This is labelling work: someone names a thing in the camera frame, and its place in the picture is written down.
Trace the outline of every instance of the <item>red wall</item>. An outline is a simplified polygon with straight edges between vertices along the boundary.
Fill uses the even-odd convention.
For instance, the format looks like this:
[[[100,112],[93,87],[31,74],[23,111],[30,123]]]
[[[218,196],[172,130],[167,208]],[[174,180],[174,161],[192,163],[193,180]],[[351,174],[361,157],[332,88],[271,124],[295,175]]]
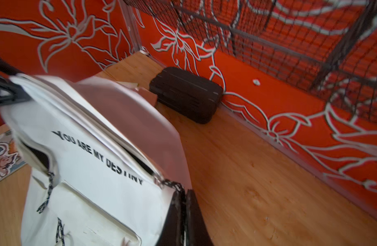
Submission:
[[[220,84],[226,107],[377,213],[377,125],[147,14],[136,12],[136,18],[142,45],[154,58]]]
[[[117,0],[0,0],[0,57],[27,74],[76,82],[132,52]]]

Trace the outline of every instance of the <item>black and white cord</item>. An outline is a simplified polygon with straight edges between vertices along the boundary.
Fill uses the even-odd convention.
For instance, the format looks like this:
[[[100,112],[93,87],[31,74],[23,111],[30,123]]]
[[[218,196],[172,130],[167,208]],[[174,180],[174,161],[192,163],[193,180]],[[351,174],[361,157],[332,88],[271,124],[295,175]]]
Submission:
[[[52,194],[52,190],[53,190],[54,173],[48,172],[47,175],[49,176],[49,187],[47,189],[47,198],[46,198],[46,201],[44,201],[43,204],[41,204],[39,208],[37,209],[38,213],[42,213],[43,210],[46,208],[47,204],[49,203],[50,194]]]
[[[161,184],[166,185],[168,187],[174,188],[178,192],[184,192],[184,187],[181,183],[177,183],[171,180],[164,180],[161,182]]]
[[[65,246],[64,226],[61,223],[61,219],[60,218],[57,218],[57,219],[58,219],[58,222],[57,222],[57,232],[56,232],[56,243],[58,243],[58,241],[61,239],[63,246]]]

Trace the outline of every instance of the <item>black wire rack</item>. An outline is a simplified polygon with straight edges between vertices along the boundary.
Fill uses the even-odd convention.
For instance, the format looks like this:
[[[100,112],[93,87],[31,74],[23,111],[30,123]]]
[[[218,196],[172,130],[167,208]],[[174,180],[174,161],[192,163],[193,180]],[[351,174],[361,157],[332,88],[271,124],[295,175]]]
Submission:
[[[377,0],[124,0],[377,124]]]

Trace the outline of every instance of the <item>black case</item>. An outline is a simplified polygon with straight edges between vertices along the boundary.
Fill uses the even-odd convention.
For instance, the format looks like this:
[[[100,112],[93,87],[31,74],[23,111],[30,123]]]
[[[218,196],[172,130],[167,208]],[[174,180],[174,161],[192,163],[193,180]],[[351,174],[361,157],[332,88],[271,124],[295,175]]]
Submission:
[[[218,84],[172,66],[152,79],[150,91],[162,104],[200,124],[212,119],[223,95]]]

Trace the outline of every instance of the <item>patterned rug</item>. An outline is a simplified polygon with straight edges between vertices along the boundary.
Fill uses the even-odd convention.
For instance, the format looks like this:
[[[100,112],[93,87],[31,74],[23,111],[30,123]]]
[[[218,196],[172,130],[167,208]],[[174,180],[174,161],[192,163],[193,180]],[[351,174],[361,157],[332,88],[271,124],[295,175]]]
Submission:
[[[11,131],[6,125],[0,126],[0,181],[25,164],[16,150]]]

